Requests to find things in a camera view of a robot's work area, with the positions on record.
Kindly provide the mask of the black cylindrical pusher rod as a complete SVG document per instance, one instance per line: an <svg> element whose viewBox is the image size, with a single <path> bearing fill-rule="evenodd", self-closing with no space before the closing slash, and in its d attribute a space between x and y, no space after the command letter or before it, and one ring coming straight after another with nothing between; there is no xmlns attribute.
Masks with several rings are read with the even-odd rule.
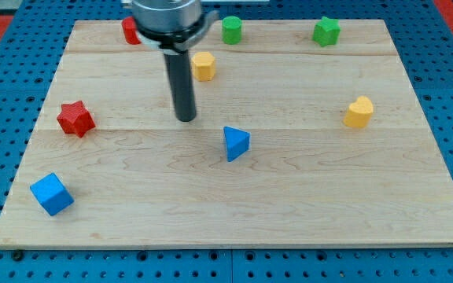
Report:
<svg viewBox="0 0 453 283"><path fill-rule="evenodd" d="M179 121L190 122L197 115L189 51L178 55L164 55L171 88L175 116Z"/></svg>

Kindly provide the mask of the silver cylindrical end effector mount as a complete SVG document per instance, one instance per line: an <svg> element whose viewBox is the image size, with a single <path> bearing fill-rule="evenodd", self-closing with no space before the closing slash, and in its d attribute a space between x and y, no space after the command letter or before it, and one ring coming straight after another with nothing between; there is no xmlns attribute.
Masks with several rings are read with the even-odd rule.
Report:
<svg viewBox="0 0 453 283"><path fill-rule="evenodd" d="M121 0L130 9L141 43L165 54L181 54L197 45L219 19L205 13L199 0Z"/></svg>

